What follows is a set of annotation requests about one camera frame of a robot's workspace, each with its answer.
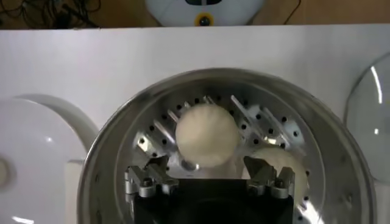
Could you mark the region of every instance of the metal clamp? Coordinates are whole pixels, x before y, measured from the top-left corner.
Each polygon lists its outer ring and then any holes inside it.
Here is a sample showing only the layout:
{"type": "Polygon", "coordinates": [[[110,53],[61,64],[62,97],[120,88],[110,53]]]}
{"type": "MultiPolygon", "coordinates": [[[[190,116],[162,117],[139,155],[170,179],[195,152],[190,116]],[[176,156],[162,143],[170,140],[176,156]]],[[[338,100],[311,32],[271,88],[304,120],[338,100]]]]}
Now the metal clamp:
{"type": "Polygon", "coordinates": [[[179,181],[168,176],[161,168],[166,165],[164,158],[157,162],[161,164],[148,163],[144,170],[138,166],[129,166],[126,169],[125,189],[127,195],[138,193],[143,198],[153,197],[156,194],[157,185],[161,186],[163,194],[172,194],[179,185],[179,181]]]}

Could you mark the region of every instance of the white table surface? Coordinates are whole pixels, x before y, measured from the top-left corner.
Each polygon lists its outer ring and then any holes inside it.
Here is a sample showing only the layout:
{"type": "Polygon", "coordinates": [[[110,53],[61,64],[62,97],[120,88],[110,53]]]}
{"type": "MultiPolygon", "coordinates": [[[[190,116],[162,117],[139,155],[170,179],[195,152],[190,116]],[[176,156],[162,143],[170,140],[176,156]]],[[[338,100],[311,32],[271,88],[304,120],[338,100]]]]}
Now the white table surface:
{"type": "Polygon", "coordinates": [[[341,117],[356,78],[388,51],[390,24],[1,31],[0,98],[58,97],[100,129],[122,103],[161,79],[233,67],[292,82],[341,117]]]}

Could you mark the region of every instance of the clear plastic lid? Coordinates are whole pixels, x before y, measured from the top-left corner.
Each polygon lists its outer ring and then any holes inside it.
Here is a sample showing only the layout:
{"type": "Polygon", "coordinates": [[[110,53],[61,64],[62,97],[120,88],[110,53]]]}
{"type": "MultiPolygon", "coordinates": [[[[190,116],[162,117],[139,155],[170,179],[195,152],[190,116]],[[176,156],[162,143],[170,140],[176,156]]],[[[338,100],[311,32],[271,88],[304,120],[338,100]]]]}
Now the clear plastic lid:
{"type": "Polygon", "coordinates": [[[390,53],[370,65],[357,81],[344,122],[374,178],[390,183],[390,53]]]}

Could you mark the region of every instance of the metal bracket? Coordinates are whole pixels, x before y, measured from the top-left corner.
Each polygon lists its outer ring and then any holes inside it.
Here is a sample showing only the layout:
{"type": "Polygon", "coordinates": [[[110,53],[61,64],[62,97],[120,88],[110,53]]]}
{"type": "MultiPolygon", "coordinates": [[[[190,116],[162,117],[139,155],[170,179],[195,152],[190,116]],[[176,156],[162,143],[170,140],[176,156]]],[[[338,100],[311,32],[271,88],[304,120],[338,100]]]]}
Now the metal bracket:
{"type": "Polygon", "coordinates": [[[179,185],[179,181],[171,178],[163,171],[168,162],[164,157],[166,156],[162,156],[155,161],[149,161],[143,170],[138,166],[129,166],[125,171],[126,194],[132,195],[138,193],[140,197],[153,197],[156,194],[156,188],[159,184],[161,185],[162,192],[170,195],[179,185]]]}
{"type": "Polygon", "coordinates": [[[244,157],[244,164],[249,172],[250,179],[247,187],[250,194],[260,196],[265,193],[266,187],[271,188],[271,195],[275,198],[294,196],[295,173],[290,167],[283,167],[279,176],[273,166],[265,160],[244,157]]]}

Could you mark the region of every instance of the black cable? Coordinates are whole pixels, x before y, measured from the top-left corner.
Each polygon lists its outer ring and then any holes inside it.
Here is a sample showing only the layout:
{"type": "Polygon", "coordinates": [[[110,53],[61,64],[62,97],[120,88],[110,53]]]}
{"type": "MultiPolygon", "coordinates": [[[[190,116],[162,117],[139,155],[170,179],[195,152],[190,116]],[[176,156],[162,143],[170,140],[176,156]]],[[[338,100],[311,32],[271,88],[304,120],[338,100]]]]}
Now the black cable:
{"type": "Polygon", "coordinates": [[[293,14],[295,13],[295,11],[299,8],[300,6],[300,3],[302,2],[302,0],[298,0],[298,4],[297,6],[295,6],[294,10],[290,13],[290,15],[287,17],[286,21],[283,23],[283,25],[286,25],[288,23],[288,21],[291,19],[291,17],[293,16],[293,14]]]}
{"type": "Polygon", "coordinates": [[[15,8],[15,9],[6,9],[5,7],[4,7],[4,3],[2,2],[2,0],[0,0],[0,5],[1,5],[1,7],[2,7],[2,9],[3,9],[3,11],[1,11],[0,13],[5,13],[7,16],[9,16],[9,17],[11,17],[11,18],[14,18],[14,19],[16,19],[17,17],[19,17],[21,14],[22,14],[22,5],[23,5],[23,2],[22,2],[22,4],[20,4],[17,8],[15,8]],[[17,10],[20,10],[19,11],[19,13],[17,14],[17,15],[12,15],[12,14],[10,14],[10,12],[14,12],[14,11],[17,11],[17,10]]]}
{"type": "Polygon", "coordinates": [[[96,9],[86,9],[87,12],[97,12],[102,8],[102,0],[97,0],[96,9]]]}
{"type": "Polygon", "coordinates": [[[76,18],[82,20],[83,22],[85,22],[87,25],[89,25],[90,27],[94,27],[94,28],[99,28],[98,25],[96,25],[95,23],[93,23],[92,21],[90,21],[88,18],[86,17],[83,17],[81,14],[79,14],[77,11],[75,11],[74,9],[72,9],[71,7],[69,7],[67,4],[63,4],[62,5],[62,8],[65,9],[67,12],[69,12],[70,14],[72,14],[73,16],[75,16],[76,18]]]}

